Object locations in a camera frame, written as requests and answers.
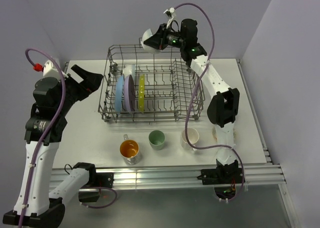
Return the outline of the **white bowl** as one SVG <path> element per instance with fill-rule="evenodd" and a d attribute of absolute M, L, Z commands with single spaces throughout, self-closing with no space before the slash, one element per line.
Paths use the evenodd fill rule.
<path fill-rule="evenodd" d="M 151 54 L 160 53 L 160 39 L 156 34 L 153 34 L 150 28 L 143 33 L 142 40 L 140 43 L 144 51 Z"/>
<path fill-rule="evenodd" d="M 124 78 L 128 77 L 129 75 L 132 76 L 133 80 L 136 77 L 136 65 L 135 64 L 126 64 L 125 67 L 122 69 Z"/>

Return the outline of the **blue plastic plate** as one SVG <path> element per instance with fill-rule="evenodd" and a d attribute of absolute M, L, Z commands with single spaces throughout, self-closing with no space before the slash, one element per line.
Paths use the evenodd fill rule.
<path fill-rule="evenodd" d="M 123 94 L 123 86 L 124 86 L 124 76 L 121 75 L 117 81 L 116 89 L 115 89 L 115 111 L 117 114 L 121 113 L 122 110 L 122 94 Z"/>

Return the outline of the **green polka-dot plate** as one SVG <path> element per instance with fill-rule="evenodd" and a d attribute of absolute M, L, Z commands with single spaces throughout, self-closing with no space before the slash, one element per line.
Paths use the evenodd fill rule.
<path fill-rule="evenodd" d="M 145 75 L 142 74 L 139 76 L 139 84 L 138 84 L 138 110 L 141 113 L 144 113 L 145 110 Z"/>

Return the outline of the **lilac plastic plate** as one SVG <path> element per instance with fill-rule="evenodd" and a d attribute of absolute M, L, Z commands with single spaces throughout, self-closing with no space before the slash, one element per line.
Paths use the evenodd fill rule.
<path fill-rule="evenodd" d="M 132 75 L 128 75 L 124 80 L 124 104 L 128 112 L 135 110 L 135 85 Z"/>

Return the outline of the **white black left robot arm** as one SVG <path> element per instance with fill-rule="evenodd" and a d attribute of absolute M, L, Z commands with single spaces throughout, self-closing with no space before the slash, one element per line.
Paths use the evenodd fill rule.
<path fill-rule="evenodd" d="M 89 97 L 101 85 L 103 75 L 88 72 L 74 65 L 71 75 L 51 75 L 34 86 L 30 118 L 25 125 L 26 162 L 18 200 L 13 210 L 3 216 L 5 225 L 18 228 L 57 228 L 66 206 L 82 187 L 96 185 L 98 176 L 94 164 L 78 162 L 71 173 L 49 190 L 54 159 L 67 125 L 66 114 L 78 101 Z"/>

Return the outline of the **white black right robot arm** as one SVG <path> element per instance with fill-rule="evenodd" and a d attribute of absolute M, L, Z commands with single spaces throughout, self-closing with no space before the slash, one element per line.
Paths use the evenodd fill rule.
<path fill-rule="evenodd" d="M 245 183 L 243 162 L 235 151 L 234 126 L 239 110 L 240 92 L 231 88 L 211 64 L 205 49 L 198 43 L 197 21 L 187 18 L 182 20 L 179 31 L 171 28 L 171 23 L 163 23 L 153 33 L 144 32 L 142 47 L 149 53 L 157 53 L 166 47 L 176 47 L 181 58 L 195 72 L 199 79 L 197 86 L 203 85 L 210 95 L 207 117 L 214 125 L 218 149 L 216 168 L 205 177 L 206 181 L 218 184 Z"/>

